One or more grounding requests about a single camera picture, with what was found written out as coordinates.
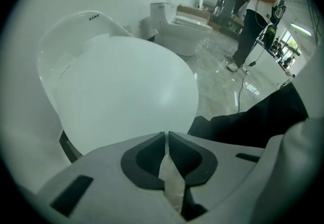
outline white toilet lid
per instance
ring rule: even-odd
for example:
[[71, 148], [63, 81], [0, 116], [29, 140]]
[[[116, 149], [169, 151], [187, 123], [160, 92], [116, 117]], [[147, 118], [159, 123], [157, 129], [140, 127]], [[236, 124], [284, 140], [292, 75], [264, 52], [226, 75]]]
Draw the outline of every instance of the white toilet lid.
[[57, 112], [83, 155], [160, 131], [187, 133], [198, 106], [189, 66], [153, 42], [115, 36], [73, 61], [58, 82]]
[[213, 28], [207, 24], [201, 23], [197, 20], [188, 18], [188, 17], [184, 17], [184, 16], [176, 16], [174, 18], [173, 23], [175, 24], [181, 24], [181, 25], [185, 25], [185, 26], [189, 26], [189, 27], [193, 27], [193, 28], [197, 28], [200, 30], [205, 30], [205, 31], [212, 31]]

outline glossy floor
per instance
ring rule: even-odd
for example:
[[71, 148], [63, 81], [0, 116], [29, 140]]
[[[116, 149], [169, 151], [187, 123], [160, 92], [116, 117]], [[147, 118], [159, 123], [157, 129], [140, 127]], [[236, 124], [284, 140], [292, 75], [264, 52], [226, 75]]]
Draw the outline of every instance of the glossy floor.
[[[237, 49], [237, 41], [219, 32], [202, 41], [192, 57], [182, 57], [197, 80], [199, 104], [197, 116], [210, 120], [214, 116], [229, 115], [249, 110], [253, 105], [276, 91], [276, 87], [262, 73], [247, 68], [230, 72], [226, 66]], [[238, 100], [239, 91], [243, 89]], [[159, 178], [165, 181], [165, 195], [177, 212], [181, 211], [184, 180], [169, 155], [160, 166]]]

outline toilet tank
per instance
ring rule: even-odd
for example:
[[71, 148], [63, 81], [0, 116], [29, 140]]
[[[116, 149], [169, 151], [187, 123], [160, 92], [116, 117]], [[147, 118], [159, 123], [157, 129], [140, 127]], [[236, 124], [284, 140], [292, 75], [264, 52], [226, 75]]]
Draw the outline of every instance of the toilet tank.
[[176, 5], [168, 2], [151, 3], [150, 16], [151, 25], [159, 30], [161, 24], [171, 23], [176, 16]]

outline white shoe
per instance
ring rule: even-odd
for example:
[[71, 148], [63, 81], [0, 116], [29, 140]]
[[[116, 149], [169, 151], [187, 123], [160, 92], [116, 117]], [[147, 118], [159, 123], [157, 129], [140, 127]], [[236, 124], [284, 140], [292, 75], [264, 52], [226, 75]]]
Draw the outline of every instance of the white shoe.
[[238, 66], [235, 64], [235, 62], [227, 65], [227, 68], [230, 70], [230, 71], [233, 71], [233, 72], [236, 72], [238, 71]]

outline white counter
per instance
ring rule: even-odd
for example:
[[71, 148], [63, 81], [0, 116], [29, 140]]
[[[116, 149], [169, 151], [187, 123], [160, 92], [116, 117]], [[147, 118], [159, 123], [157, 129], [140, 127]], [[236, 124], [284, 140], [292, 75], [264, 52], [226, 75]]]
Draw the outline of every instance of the white counter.
[[[249, 65], [251, 62], [256, 61], [263, 50], [264, 48], [257, 43], [257, 45], [253, 48], [253, 50], [247, 57], [246, 64]], [[279, 88], [288, 80], [288, 77], [286, 76], [283, 69], [279, 66], [278, 63], [276, 63], [275, 58], [271, 57], [271, 55], [266, 50], [262, 53], [261, 57], [256, 62], [256, 65], [254, 65], [253, 67], [248, 67], [248, 70], [250, 70], [251, 72], [261, 72], [277, 88]]]

